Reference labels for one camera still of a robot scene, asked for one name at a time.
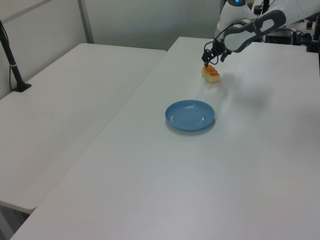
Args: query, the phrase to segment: bread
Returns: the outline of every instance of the bread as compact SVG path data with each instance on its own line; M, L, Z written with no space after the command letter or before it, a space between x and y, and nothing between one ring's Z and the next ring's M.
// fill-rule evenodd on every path
M208 67L202 68L202 76L205 80L207 80L209 83L216 83L220 81L220 74L217 72L217 70L209 65Z

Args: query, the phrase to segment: blue plate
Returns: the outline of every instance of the blue plate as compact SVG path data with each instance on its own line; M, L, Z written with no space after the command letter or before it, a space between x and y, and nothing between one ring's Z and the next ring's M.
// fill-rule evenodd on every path
M169 106L165 118L176 129L198 131L213 123L215 111L203 101L183 100Z

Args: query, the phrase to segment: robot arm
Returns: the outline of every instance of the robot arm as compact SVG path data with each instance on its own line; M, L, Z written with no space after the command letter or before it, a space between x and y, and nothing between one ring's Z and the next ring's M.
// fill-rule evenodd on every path
M317 12L320 12L319 0L277 0L266 13L257 17L245 0L228 0L221 12L214 40L207 43L212 43L212 48L204 49L204 65L207 67L219 55L222 55L223 62L232 52L240 53L254 40Z

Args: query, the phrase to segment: white wall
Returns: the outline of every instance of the white wall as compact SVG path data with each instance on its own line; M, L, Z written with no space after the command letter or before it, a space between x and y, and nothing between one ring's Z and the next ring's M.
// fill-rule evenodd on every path
M77 0L51 0L3 25L24 81L86 43ZM0 45L0 99L9 92L9 63Z
M179 36L213 38L221 9L221 0L82 0L82 4L95 44L162 50Z

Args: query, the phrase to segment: table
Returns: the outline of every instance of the table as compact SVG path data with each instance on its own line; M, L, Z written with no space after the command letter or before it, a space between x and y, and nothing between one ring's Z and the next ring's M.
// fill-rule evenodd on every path
M31 213L164 56L80 44L0 101L0 205Z
M318 55L252 43L211 84L208 41L173 44L12 240L319 238ZM212 105L214 127L168 126L184 99Z

